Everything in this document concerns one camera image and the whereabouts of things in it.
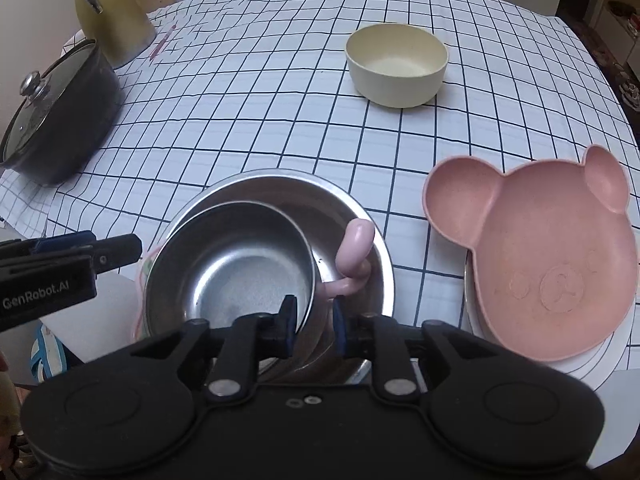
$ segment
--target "pot with glass lid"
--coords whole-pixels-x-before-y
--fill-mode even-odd
[[[20,85],[25,97],[0,142],[0,166],[43,186],[86,164],[109,133],[123,93],[94,40],[85,40],[43,74]]]

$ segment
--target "curved pink handle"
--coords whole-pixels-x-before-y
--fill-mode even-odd
[[[335,255],[335,268],[344,278],[323,283],[319,288],[324,298],[355,294],[367,283],[371,273],[367,256],[373,247],[375,235],[376,228],[369,220],[356,218],[347,224],[344,238]]]

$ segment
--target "metal knob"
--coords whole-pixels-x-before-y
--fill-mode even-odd
[[[42,79],[37,70],[25,77],[20,85],[20,95],[27,97],[31,102],[44,97],[48,91],[49,79]]]

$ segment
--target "white tablecloth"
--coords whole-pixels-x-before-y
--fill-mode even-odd
[[[81,173],[57,189],[13,171],[0,178],[0,216],[21,234],[134,232],[148,248],[222,178],[308,171],[347,190],[376,221],[394,264],[398,321],[461,326],[465,250],[430,229],[420,202],[439,160],[475,155],[507,171],[539,158],[579,160],[590,144],[603,145],[629,176],[628,213],[640,232],[630,127],[558,18],[500,0],[186,0],[152,19],[158,37],[117,70],[126,104]],[[391,110],[355,91],[345,42],[382,21],[420,25],[449,47],[445,83],[427,105]],[[618,369],[640,367],[636,325]]]

